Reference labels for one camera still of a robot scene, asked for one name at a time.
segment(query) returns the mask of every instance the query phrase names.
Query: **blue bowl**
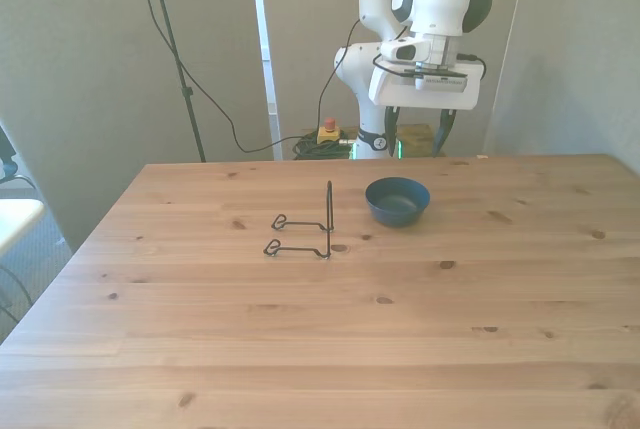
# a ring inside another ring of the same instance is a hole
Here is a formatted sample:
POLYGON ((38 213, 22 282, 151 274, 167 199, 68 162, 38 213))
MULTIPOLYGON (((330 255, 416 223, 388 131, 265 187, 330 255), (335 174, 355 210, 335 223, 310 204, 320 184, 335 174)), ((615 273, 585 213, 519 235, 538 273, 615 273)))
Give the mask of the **blue bowl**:
POLYGON ((417 181, 388 177, 371 184, 365 193, 373 217, 385 226, 405 227, 416 222, 431 195, 417 181))

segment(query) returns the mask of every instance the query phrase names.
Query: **cable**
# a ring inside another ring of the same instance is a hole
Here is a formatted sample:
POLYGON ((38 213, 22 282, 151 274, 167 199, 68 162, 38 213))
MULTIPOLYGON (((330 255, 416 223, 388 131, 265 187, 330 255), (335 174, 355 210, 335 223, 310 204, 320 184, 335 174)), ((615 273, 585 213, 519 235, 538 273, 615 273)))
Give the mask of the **cable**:
POLYGON ((18 320, 17 317, 15 317, 13 314, 11 314, 8 310, 6 310, 4 307, 0 306, 0 312, 5 313, 13 322, 15 322, 16 324, 19 324, 20 321, 18 320))
MULTIPOLYGON (((348 135, 342 131, 340 139, 347 139, 348 135)), ((338 141, 317 143, 318 133, 312 132, 304 136, 293 148, 296 161, 317 161, 322 159, 348 159, 350 146, 343 146, 338 141)))
POLYGON ((482 71, 482 79, 484 79, 484 76, 487 75, 487 63, 484 62, 484 59, 482 59, 481 57, 476 56, 475 54, 458 54, 458 60, 459 61, 468 61, 468 62, 481 62, 482 65, 484 66, 484 70, 482 71))
POLYGON ((347 53, 349 52, 349 46, 351 45, 351 37, 353 36, 353 31, 356 30, 356 27, 358 26, 358 24, 360 24, 360 19, 358 19, 353 24, 353 27, 349 31, 349 37, 347 37, 347 44, 345 45, 344 54, 342 55, 342 58, 340 59, 340 61, 338 61, 338 64, 336 64, 336 67, 333 68, 333 71, 331 72, 331 75, 329 76, 329 80, 324 85, 324 88, 322 89, 322 92, 320 93, 320 99, 318 100, 318 123, 316 124, 316 134, 318 132, 320 132, 320 118, 321 118, 321 115, 322 115, 322 99, 324 98, 324 93, 327 92, 327 88, 329 87, 329 84, 331 84, 331 81, 333 80, 333 76, 336 75, 336 72, 338 72, 338 69, 340 68, 340 66, 344 62, 345 58, 347 57, 347 53))
POLYGON ((169 48, 169 50, 171 51, 171 53, 174 55, 174 57, 176 58, 176 62, 178 64, 180 64, 180 67, 182 67, 182 70, 184 71, 184 73, 187 75, 187 77, 189 78, 189 80, 200 90, 200 92, 202 92, 202 94, 209 99, 209 101, 211 101, 213 103, 214 106, 216 106, 218 108, 218 110, 220 111, 220 113, 227 119, 227 121, 229 121, 229 124, 231 125, 231 132, 233 134, 233 140, 236 144, 236 146, 238 146, 238 149, 240 149, 242 152, 244 152, 245 154, 251 154, 254 152, 260 152, 260 151, 264 151, 266 149, 269 149, 273 146, 276 146, 284 141, 288 141, 291 139, 302 139, 302 137, 304 136, 291 136, 291 137, 285 137, 284 139, 280 139, 279 141, 276 141, 272 144, 269 144, 265 147, 261 147, 259 149, 245 149, 244 147, 242 147, 242 144, 240 144, 240 141, 238 140, 238 136, 236 134, 236 126, 233 122, 233 119, 231 119, 231 117, 229 116, 229 114, 227 114, 227 112, 220 106, 220 104, 218 104, 218 102, 200 85, 200 83, 191 75, 191 73, 189 72, 189 70, 187 69, 187 67, 184 65, 184 63, 182 62, 182 60, 178 57, 178 55, 176 54, 176 52, 174 51, 173 46, 171 45, 171 43, 169 42, 169 40, 167 39, 167 37, 165 36, 164 32, 162 31, 162 28, 160 27, 160 24, 158 23, 158 20, 156 19, 156 15, 155 12, 153 10, 153 5, 151 4, 151 0, 147 0, 147 5, 149 6, 149 12, 151 14, 151 19, 153 20, 153 24, 155 25, 156 29, 158 30, 158 33, 160 34, 160 36, 162 37, 162 40, 164 41, 164 43, 167 45, 167 47, 169 48))
POLYGON ((24 297, 27 299, 29 306, 33 306, 33 299, 31 299, 31 296, 29 295, 29 291, 27 291, 27 288, 24 287, 24 284, 22 284, 22 281, 18 279, 18 276, 16 276, 13 272, 11 272, 9 269, 4 267, 2 264, 0 264, 0 271, 4 272, 7 276, 13 279, 13 282, 15 282, 18 285, 18 287, 24 294, 24 297))

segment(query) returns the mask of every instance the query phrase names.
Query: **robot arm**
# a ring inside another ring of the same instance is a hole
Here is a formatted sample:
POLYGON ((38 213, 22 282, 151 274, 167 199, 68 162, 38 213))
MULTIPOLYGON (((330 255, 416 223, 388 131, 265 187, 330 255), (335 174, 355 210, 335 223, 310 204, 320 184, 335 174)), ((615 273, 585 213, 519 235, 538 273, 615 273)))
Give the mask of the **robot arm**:
POLYGON ((392 0, 393 15, 411 35, 382 44, 369 97, 379 105, 474 109, 484 68, 458 62, 458 53, 465 28, 477 27, 490 6, 491 0, 392 0))
POLYGON ((342 49, 336 58, 343 61, 338 77, 360 105, 359 158, 386 157, 387 149, 393 155, 394 108, 475 108, 484 67, 459 62, 459 47, 463 34, 486 19, 491 1, 359 0, 362 24, 382 41, 342 49))

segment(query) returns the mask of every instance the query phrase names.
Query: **black wire stand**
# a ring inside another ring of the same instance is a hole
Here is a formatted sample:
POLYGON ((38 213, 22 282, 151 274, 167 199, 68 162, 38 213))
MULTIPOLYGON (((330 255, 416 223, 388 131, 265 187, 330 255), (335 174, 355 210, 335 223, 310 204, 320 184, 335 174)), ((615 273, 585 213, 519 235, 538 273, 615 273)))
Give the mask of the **black wire stand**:
POLYGON ((275 257, 282 251, 297 251, 297 252, 313 252, 316 256, 322 259, 329 259, 331 257, 331 233, 333 232, 333 184, 331 181, 327 183, 327 223, 321 224, 319 222, 290 222, 287 216, 279 214, 275 218, 271 227, 276 231, 281 231, 286 226, 317 226, 320 230, 327 235, 327 250, 323 254, 319 249, 313 247, 285 247, 279 239, 272 240, 264 249, 264 253, 267 256, 275 257))

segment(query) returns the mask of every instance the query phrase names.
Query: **gray carpet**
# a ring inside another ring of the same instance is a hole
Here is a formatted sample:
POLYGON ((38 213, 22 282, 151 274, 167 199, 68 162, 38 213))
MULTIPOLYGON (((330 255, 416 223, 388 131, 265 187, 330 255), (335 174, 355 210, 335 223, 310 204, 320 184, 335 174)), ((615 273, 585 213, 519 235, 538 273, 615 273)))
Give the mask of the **gray carpet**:
MULTIPOLYGON (((39 199, 39 196, 31 189, 0 189, 0 199, 39 199)), ((24 239, 0 258, 0 264, 22 280, 35 301, 70 258, 71 250, 51 213, 47 212, 24 239)), ((0 305, 18 319, 29 310, 29 305, 18 286, 3 272, 0 272, 0 305)), ((14 326, 11 319, 0 313, 0 343, 14 326)))

